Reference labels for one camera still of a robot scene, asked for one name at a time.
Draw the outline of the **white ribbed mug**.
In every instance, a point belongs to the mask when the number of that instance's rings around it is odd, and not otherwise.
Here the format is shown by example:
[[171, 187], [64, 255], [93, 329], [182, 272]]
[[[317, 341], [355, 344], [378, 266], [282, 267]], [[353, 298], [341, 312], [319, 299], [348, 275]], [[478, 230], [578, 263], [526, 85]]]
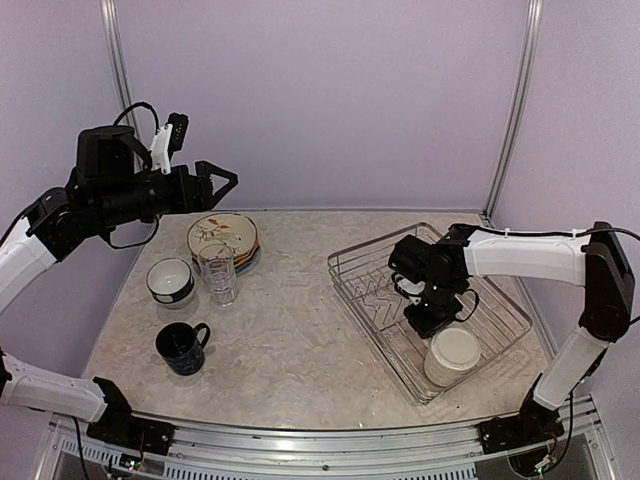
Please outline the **white ribbed mug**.
[[464, 328], [447, 327], [423, 343], [426, 346], [424, 374], [438, 387], [448, 388], [456, 384], [480, 362], [480, 342]]

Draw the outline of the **cream bird pattern plate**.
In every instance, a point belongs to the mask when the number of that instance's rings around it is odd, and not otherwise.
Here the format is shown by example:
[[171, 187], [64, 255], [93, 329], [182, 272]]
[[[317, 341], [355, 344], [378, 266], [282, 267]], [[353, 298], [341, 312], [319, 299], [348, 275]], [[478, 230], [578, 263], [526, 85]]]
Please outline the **cream bird pattern plate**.
[[218, 213], [197, 220], [189, 228], [187, 245], [190, 251], [214, 243], [228, 245], [234, 255], [245, 252], [259, 243], [257, 226], [245, 215]]

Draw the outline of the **clear glass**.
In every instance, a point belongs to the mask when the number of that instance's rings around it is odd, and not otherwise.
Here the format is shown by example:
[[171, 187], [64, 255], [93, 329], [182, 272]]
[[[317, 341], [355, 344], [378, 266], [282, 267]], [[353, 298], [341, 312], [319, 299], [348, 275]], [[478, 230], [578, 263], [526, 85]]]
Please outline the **clear glass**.
[[238, 286], [235, 268], [232, 264], [201, 266], [201, 276], [215, 304], [228, 306], [235, 302]]
[[201, 266], [204, 265], [232, 264], [234, 266], [234, 255], [228, 245], [224, 243], [214, 243], [202, 248], [198, 253], [197, 261], [201, 273]]

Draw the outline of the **yellow polka dot plate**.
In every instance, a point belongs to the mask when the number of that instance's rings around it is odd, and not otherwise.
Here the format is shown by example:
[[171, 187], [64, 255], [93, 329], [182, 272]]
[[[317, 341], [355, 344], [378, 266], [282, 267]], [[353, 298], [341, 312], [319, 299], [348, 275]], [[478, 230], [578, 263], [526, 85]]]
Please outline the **yellow polka dot plate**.
[[[260, 248], [259, 243], [255, 243], [249, 250], [234, 255], [234, 265], [236, 268], [248, 263], [258, 252]], [[198, 253], [202, 250], [202, 247], [197, 247], [195, 250], [191, 250], [191, 257], [194, 261], [198, 258]]]
[[261, 247], [256, 247], [250, 254], [242, 258], [237, 258], [234, 260], [235, 271], [240, 273], [246, 269], [248, 269], [258, 258], [261, 253]]

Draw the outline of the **blue polka dot plate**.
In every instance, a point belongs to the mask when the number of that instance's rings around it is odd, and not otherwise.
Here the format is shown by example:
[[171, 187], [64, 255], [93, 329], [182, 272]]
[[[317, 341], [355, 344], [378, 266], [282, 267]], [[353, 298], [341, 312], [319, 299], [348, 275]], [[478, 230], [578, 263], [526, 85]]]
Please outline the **blue polka dot plate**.
[[261, 249], [257, 249], [251, 258], [248, 258], [242, 265], [236, 267], [236, 275], [240, 276], [250, 272], [259, 264], [261, 258]]

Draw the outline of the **teal and white bowl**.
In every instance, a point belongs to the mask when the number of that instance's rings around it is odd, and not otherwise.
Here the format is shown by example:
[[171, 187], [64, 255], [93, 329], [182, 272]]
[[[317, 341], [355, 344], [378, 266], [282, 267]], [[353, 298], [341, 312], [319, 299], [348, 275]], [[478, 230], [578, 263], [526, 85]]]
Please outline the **teal and white bowl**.
[[149, 269], [146, 286], [153, 299], [159, 295], [181, 299], [195, 293], [195, 278], [184, 260], [167, 258]]

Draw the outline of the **pale green ribbed bowl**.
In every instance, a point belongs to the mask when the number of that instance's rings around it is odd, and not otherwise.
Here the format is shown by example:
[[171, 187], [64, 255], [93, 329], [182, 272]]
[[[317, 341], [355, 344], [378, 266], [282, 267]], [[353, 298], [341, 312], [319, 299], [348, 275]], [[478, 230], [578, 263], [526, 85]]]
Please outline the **pale green ribbed bowl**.
[[185, 308], [193, 299], [194, 295], [188, 295], [181, 299], [173, 298], [169, 295], [159, 295], [154, 298], [157, 305], [169, 310], [179, 310]]

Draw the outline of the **dark blue cup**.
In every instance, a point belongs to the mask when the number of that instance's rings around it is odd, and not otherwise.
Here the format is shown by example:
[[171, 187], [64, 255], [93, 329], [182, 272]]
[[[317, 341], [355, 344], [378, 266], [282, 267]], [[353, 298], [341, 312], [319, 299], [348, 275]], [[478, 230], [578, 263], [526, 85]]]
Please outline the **dark blue cup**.
[[191, 326], [184, 322], [174, 322], [160, 330], [155, 339], [155, 347], [175, 374], [190, 376], [204, 365], [204, 349], [210, 335], [211, 329], [206, 323]]

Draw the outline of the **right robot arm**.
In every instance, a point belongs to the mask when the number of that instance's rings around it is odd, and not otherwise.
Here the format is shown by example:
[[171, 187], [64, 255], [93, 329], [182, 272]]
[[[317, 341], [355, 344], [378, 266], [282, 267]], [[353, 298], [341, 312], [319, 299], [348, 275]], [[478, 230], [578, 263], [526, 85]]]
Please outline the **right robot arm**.
[[596, 222], [570, 231], [495, 230], [456, 223], [436, 242], [407, 235], [388, 258], [396, 291], [411, 301], [409, 320], [423, 338], [458, 319], [460, 296], [475, 277], [557, 282], [584, 292], [576, 329], [536, 379], [511, 433], [535, 442], [573, 389], [598, 367], [609, 346], [637, 323], [635, 276], [620, 236], [630, 230]]

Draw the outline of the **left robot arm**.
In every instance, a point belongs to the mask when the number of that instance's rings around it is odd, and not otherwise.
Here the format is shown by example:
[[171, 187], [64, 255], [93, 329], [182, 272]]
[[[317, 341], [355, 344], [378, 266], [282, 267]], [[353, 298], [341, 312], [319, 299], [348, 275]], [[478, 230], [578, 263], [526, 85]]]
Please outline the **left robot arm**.
[[[135, 221], [210, 211], [237, 186], [235, 173], [207, 161], [196, 162], [194, 174], [185, 165], [171, 166], [184, 139], [172, 129], [159, 129], [151, 147], [126, 125], [79, 134], [66, 186], [49, 189], [27, 206], [1, 239], [3, 308], [85, 240], [109, 241], [117, 227]], [[139, 421], [113, 382], [57, 374], [7, 353], [1, 355], [1, 402], [81, 419], [121, 445], [140, 434]]]

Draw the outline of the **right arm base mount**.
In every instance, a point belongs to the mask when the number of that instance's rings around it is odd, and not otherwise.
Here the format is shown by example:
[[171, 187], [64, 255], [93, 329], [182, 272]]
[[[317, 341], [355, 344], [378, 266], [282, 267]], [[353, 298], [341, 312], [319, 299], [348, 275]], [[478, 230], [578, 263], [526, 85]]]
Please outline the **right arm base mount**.
[[484, 454], [522, 448], [565, 433], [558, 415], [548, 418], [522, 414], [495, 417], [480, 422], [476, 428]]

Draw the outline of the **left aluminium frame post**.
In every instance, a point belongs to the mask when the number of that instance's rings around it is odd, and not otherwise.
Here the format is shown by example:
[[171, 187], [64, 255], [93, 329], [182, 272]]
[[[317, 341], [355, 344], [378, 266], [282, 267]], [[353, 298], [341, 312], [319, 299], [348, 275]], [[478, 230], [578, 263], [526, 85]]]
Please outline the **left aluminium frame post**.
[[126, 74], [124, 51], [119, 33], [116, 2], [113, 0], [100, 0], [99, 4], [115, 91], [120, 109], [124, 110], [131, 103], [131, 94]]

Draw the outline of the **aluminium frame post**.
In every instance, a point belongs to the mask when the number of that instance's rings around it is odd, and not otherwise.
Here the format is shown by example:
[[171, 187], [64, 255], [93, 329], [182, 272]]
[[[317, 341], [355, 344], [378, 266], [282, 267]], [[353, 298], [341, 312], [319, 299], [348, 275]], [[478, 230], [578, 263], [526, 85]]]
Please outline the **aluminium frame post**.
[[113, 0], [100, 0], [99, 4], [115, 91], [120, 109], [124, 110], [131, 103], [131, 94], [126, 74], [124, 51], [119, 33], [116, 2]]
[[523, 45], [518, 64], [514, 93], [512, 96], [506, 129], [499, 149], [498, 163], [490, 185], [483, 215], [491, 222], [495, 216], [501, 194], [506, 185], [508, 170], [526, 108], [528, 91], [534, 70], [535, 56], [542, 20], [542, 0], [530, 0], [527, 3], [527, 17], [524, 29]]

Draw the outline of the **front aluminium frame rail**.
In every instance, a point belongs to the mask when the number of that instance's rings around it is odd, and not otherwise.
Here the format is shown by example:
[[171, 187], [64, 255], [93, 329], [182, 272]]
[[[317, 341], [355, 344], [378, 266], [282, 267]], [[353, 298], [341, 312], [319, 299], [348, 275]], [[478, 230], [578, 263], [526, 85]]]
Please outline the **front aluminium frame rail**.
[[173, 420], [166, 455], [145, 454], [125, 468], [131, 449], [87, 437], [53, 419], [43, 438], [37, 479], [513, 479], [515, 460], [535, 445], [487, 454], [476, 420], [356, 430], [282, 430]]

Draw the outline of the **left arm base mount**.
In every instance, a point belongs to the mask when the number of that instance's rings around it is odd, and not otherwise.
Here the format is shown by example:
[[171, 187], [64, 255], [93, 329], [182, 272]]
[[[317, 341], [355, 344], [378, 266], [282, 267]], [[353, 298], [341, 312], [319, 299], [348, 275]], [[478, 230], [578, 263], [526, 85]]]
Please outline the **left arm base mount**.
[[103, 415], [87, 427], [90, 438], [108, 444], [167, 456], [175, 427], [167, 422], [133, 415], [130, 411], [108, 407]]

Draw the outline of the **right aluminium frame post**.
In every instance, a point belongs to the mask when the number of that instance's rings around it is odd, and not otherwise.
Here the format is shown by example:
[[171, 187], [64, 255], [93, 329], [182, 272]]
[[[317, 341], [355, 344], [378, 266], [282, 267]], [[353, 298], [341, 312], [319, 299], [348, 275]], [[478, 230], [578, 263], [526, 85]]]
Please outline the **right aluminium frame post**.
[[483, 215], [491, 222], [495, 216], [501, 194], [506, 185], [508, 170], [526, 108], [528, 91], [534, 70], [535, 56], [542, 20], [542, 0], [530, 0], [527, 3], [527, 17], [524, 29], [523, 45], [518, 64], [514, 93], [512, 96], [506, 129], [499, 149], [498, 163], [490, 185]]

